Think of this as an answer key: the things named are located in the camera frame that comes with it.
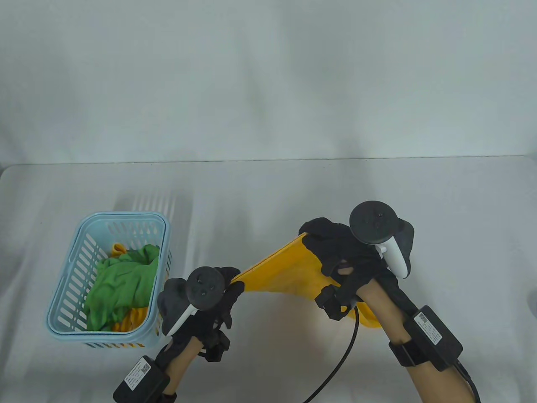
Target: yellow fabric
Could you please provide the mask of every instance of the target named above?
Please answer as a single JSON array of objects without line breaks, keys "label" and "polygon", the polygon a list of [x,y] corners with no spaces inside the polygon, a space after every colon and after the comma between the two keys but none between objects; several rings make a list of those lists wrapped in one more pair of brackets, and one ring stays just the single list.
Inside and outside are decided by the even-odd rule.
[{"label": "yellow fabric", "polygon": [[[127,253],[127,248],[121,243],[112,246],[111,257],[119,257]],[[114,323],[113,332],[130,332],[143,323],[147,316],[148,307],[132,308],[121,323]]]},{"label": "yellow fabric", "polygon": [[127,253],[127,248],[125,248],[121,243],[115,243],[112,247],[112,253],[110,257],[119,257],[121,255],[124,255],[125,253]]},{"label": "yellow fabric", "polygon": [[143,323],[147,316],[148,307],[132,308],[121,323],[115,323],[113,332],[130,332]]},{"label": "yellow fabric", "polygon": [[[299,236],[251,269],[239,274],[233,281],[244,282],[245,292],[280,292],[304,297],[312,301],[321,289],[337,285],[321,273],[321,262],[303,244]],[[365,303],[358,303],[360,323],[380,328],[380,323]]]}]

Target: white table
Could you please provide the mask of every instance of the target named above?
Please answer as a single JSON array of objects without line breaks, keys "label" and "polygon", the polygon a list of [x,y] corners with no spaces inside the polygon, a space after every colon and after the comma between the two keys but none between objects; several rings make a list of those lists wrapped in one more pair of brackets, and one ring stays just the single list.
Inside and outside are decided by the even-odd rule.
[{"label": "white table", "polygon": [[[482,400],[536,401],[537,319],[528,298],[537,291],[537,165],[523,157],[11,167],[0,179],[0,401],[112,401],[142,354],[62,344],[43,326],[86,215],[163,212],[173,228],[173,274],[187,276],[200,265],[245,270],[304,221],[348,222],[368,199],[414,225],[412,274],[402,288],[462,342]],[[181,402],[301,402],[340,359],[353,326],[274,294],[241,296],[233,317],[230,351],[221,363],[192,365]],[[361,328],[316,401],[418,397],[383,332]]]}]

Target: black strap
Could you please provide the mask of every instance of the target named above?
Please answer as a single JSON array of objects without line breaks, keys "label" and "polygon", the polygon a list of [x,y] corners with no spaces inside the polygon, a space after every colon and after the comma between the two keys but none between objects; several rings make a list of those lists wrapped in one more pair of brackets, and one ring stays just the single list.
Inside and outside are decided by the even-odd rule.
[{"label": "black strap", "polygon": [[400,344],[398,346],[392,342],[390,342],[388,345],[401,366],[416,366],[429,361],[414,340],[410,340],[409,342]]}]

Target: label sticker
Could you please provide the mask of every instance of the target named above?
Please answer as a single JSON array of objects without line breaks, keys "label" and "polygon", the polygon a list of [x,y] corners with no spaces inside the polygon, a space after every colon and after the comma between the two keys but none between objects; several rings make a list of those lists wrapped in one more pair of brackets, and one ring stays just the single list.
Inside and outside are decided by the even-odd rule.
[{"label": "label sticker", "polygon": [[414,320],[435,346],[442,340],[442,335],[436,330],[434,325],[429,322],[429,319],[427,319],[423,312],[418,313],[414,317]]},{"label": "label sticker", "polygon": [[129,375],[125,377],[125,383],[130,388],[134,390],[140,381],[146,376],[146,373],[151,369],[151,365],[142,357],[137,362],[137,364],[129,372]]}]

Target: green cloth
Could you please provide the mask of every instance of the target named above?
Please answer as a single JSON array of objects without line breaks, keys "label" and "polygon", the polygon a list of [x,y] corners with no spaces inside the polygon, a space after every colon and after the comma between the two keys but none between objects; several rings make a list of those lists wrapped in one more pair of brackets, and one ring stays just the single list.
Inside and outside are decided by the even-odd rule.
[{"label": "green cloth", "polygon": [[84,305],[88,317],[86,330],[110,331],[131,308],[149,306],[158,253],[158,246],[145,245],[97,263],[97,278]]}]

